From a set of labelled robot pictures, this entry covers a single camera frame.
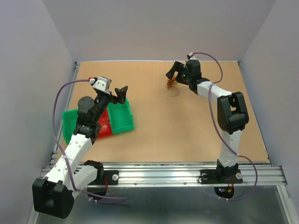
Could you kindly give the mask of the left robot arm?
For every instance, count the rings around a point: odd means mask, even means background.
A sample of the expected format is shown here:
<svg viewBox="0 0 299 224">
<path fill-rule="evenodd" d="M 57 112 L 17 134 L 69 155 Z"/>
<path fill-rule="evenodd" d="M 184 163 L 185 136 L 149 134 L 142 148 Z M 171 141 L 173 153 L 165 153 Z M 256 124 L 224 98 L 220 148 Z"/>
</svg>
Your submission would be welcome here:
<svg viewBox="0 0 299 224">
<path fill-rule="evenodd" d="M 78 119 L 71 140 L 62 151 L 56 165 L 44 178 L 37 178 L 32 185 L 34 209 L 37 212 L 58 218 L 70 214 L 75 198 L 84 193 L 95 203 L 120 203 L 121 197 L 106 197 L 86 191 L 91 182 L 101 183 L 104 178 L 103 165 L 96 161 L 87 161 L 77 171 L 82 157 L 93 146 L 101 125 L 99 119 L 109 103 L 124 104 L 128 87 L 111 91 L 95 88 L 96 98 L 82 97 L 78 101 Z"/>
</svg>

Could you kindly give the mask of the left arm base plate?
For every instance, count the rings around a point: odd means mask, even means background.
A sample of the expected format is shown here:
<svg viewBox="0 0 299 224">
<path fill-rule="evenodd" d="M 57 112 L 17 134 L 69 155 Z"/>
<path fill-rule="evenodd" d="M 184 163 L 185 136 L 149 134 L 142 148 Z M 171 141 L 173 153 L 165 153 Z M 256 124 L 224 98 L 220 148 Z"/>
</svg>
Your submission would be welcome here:
<svg viewBox="0 0 299 224">
<path fill-rule="evenodd" d="M 119 171 L 118 170 L 106 170 L 104 171 L 103 177 L 97 178 L 93 182 L 89 183 L 89 185 L 118 185 L 119 181 Z"/>
</svg>

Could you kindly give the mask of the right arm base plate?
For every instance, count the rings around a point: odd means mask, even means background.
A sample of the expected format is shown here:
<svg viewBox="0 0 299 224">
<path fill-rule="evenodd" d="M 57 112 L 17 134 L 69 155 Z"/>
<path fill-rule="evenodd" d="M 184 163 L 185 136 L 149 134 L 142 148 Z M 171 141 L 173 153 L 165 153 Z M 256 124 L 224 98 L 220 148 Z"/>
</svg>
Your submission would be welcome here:
<svg viewBox="0 0 299 224">
<path fill-rule="evenodd" d="M 236 172 L 228 174 L 220 174 L 215 169 L 202 169 L 199 171 L 200 180 L 202 184 L 241 184 L 243 183 L 241 171 L 238 169 Z"/>
</svg>

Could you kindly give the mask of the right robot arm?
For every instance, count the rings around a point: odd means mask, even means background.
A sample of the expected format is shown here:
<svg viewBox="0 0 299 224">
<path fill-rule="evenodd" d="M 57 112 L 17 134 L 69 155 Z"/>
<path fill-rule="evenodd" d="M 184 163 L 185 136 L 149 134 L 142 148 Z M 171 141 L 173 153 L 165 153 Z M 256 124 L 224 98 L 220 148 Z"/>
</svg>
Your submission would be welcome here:
<svg viewBox="0 0 299 224">
<path fill-rule="evenodd" d="M 200 62 L 196 59 L 190 59 L 186 63 L 175 61 L 170 71 L 166 73 L 166 77 L 187 85 L 195 94 L 206 97 L 210 105 L 217 106 L 217 116 L 212 117 L 212 121 L 222 130 L 221 153 L 215 169 L 200 171 L 199 183 L 242 183 L 238 165 L 238 148 L 241 134 L 249 122 L 243 94 L 226 91 L 202 77 Z"/>
</svg>

